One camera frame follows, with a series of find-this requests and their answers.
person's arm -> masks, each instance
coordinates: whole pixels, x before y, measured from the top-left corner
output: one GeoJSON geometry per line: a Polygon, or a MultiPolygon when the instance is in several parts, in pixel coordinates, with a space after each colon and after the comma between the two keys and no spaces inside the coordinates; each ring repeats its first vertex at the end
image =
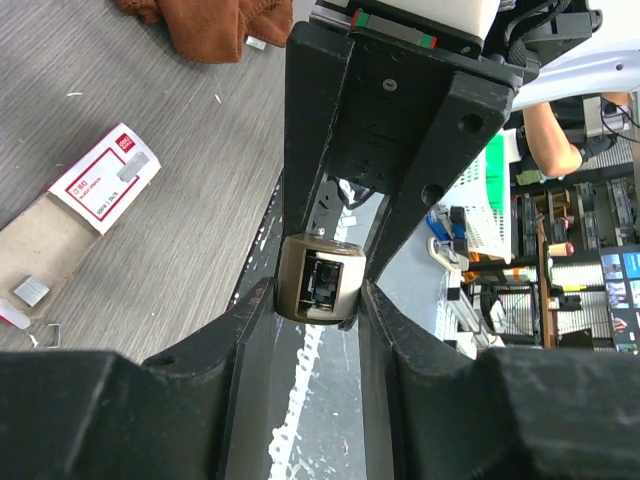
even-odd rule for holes
{"type": "Polygon", "coordinates": [[[619,107],[623,107],[631,103],[629,101],[629,94],[626,92],[603,93],[602,98],[604,98],[607,102],[611,102],[614,105],[618,105],[619,107]]]}
{"type": "Polygon", "coordinates": [[[551,104],[526,108],[523,115],[529,151],[544,175],[561,177],[580,168],[582,155],[562,131],[551,104]]]}

cardboard piece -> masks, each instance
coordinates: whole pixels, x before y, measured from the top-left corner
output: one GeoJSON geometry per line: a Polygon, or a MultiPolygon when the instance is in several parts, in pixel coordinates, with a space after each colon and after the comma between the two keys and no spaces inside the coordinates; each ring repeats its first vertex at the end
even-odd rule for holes
{"type": "Polygon", "coordinates": [[[42,317],[97,241],[160,169],[120,124],[0,232],[0,319],[26,328],[42,317]],[[49,288],[30,307],[14,293],[29,275],[49,288]]]}

brown cloth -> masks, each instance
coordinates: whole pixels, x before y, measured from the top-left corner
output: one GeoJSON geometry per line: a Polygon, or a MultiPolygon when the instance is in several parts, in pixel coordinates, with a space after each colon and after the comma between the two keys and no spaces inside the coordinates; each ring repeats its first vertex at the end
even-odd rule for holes
{"type": "Polygon", "coordinates": [[[293,0],[118,0],[143,23],[164,20],[178,53],[199,63],[235,63],[248,35],[284,47],[293,0]]]}

gray wood grain surface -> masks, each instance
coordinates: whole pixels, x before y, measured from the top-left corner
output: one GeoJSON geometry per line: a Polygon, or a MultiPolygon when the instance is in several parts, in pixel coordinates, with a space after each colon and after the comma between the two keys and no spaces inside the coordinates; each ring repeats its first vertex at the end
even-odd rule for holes
{"type": "MultiPolygon", "coordinates": [[[[144,359],[226,307],[281,169],[284,52],[189,63],[113,0],[4,0],[0,14],[0,227],[117,122],[163,166],[29,332],[42,348],[56,322],[63,348],[144,359]]],[[[2,324],[0,348],[33,347],[2,324]]]]}

wooden table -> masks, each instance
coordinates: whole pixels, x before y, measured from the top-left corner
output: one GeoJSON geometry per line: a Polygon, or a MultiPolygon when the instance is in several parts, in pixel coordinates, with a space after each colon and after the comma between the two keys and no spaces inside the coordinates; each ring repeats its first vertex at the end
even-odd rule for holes
{"type": "Polygon", "coordinates": [[[545,274],[547,269],[545,260],[548,258],[548,255],[545,254],[547,238],[544,233],[542,220],[538,220],[537,244],[538,261],[536,271],[538,274],[538,291],[540,295],[540,334],[542,336],[542,345],[544,348],[556,348],[558,346],[558,313],[549,309],[551,285],[545,274]]]}

